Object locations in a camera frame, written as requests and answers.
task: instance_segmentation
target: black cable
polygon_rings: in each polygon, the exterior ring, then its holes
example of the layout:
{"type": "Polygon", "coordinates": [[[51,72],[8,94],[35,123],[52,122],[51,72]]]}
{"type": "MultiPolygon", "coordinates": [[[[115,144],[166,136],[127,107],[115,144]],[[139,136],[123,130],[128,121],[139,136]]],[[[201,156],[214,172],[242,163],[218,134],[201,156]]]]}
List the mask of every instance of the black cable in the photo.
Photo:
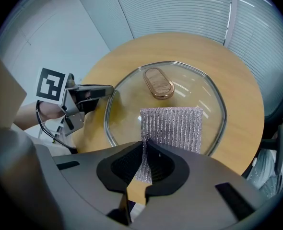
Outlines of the black cable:
{"type": "Polygon", "coordinates": [[[53,138],[55,141],[57,141],[59,144],[65,146],[66,148],[68,148],[69,150],[71,149],[74,149],[76,150],[76,148],[73,148],[73,147],[70,147],[68,145],[66,145],[65,143],[63,143],[62,141],[60,141],[59,139],[57,139],[56,137],[54,137],[53,135],[51,135],[42,125],[41,123],[41,120],[40,120],[40,117],[39,117],[39,113],[40,113],[40,109],[39,109],[39,104],[40,104],[40,101],[37,101],[36,103],[36,117],[37,117],[37,120],[38,120],[38,123],[42,129],[43,132],[45,132],[48,136],[50,136],[51,138],[53,138]]]}

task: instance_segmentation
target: person's hand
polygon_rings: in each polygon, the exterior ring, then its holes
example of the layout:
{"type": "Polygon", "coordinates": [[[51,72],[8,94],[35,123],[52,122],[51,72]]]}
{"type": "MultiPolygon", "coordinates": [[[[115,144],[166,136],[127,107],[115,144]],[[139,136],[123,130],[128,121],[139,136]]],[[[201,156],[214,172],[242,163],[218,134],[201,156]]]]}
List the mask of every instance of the person's hand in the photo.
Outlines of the person's hand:
{"type": "MultiPolygon", "coordinates": [[[[86,92],[85,98],[88,98],[89,96],[90,96],[90,92],[86,92]]],[[[74,95],[72,95],[72,99],[76,103],[76,98],[74,95]]],[[[55,119],[65,115],[57,104],[53,104],[49,102],[41,102],[39,109],[40,109],[40,114],[43,116],[44,120],[55,119]]]]}

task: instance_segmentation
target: table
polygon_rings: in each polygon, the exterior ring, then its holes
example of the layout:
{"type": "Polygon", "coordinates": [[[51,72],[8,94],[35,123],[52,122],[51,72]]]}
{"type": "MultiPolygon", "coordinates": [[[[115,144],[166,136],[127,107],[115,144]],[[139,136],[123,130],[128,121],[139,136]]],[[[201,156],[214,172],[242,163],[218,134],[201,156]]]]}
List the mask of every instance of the table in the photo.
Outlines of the table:
{"type": "MultiPolygon", "coordinates": [[[[105,55],[89,71],[82,84],[116,86],[134,69],[160,61],[178,61],[205,72],[220,91],[227,109],[223,137],[212,157],[241,175],[253,160],[264,126],[262,96],[245,64],[221,44],[187,33],[158,33],[131,40],[105,55]]],[[[111,147],[103,128],[108,98],[86,115],[84,128],[73,134],[81,152],[111,147]]],[[[148,184],[133,180],[128,186],[129,199],[145,203],[148,184]]]]}

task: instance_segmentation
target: metallic mesh cloth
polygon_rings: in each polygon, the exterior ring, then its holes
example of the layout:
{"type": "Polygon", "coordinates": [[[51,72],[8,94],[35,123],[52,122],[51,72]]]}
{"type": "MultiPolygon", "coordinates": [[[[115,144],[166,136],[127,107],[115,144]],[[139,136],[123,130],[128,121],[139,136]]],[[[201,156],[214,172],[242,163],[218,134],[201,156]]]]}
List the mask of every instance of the metallic mesh cloth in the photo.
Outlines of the metallic mesh cloth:
{"type": "Polygon", "coordinates": [[[147,163],[147,141],[200,153],[203,110],[197,107],[141,109],[142,163],[135,179],[152,183],[147,163]]]}

